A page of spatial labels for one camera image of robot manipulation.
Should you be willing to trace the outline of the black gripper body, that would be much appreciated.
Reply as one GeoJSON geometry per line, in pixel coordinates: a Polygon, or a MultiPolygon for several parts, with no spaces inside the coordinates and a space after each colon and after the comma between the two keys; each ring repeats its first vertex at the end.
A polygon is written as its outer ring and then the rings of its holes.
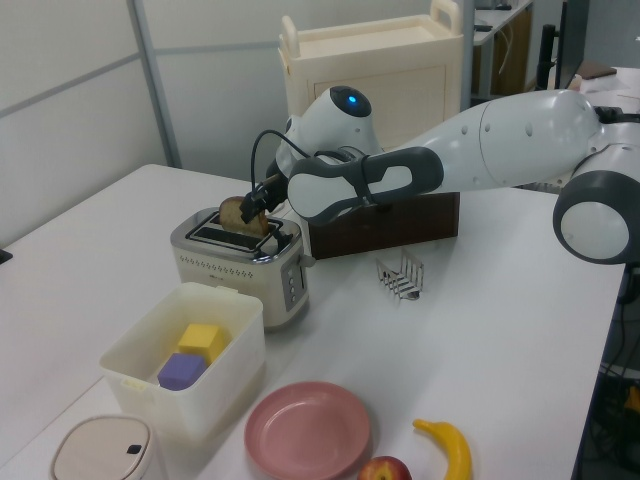
{"type": "Polygon", "coordinates": [[[264,192],[266,194],[267,211],[274,208],[275,205],[284,202],[288,198],[287,194],[288,179],[284,175],[272,175],[259,183],[256,192],[264,192]]]}

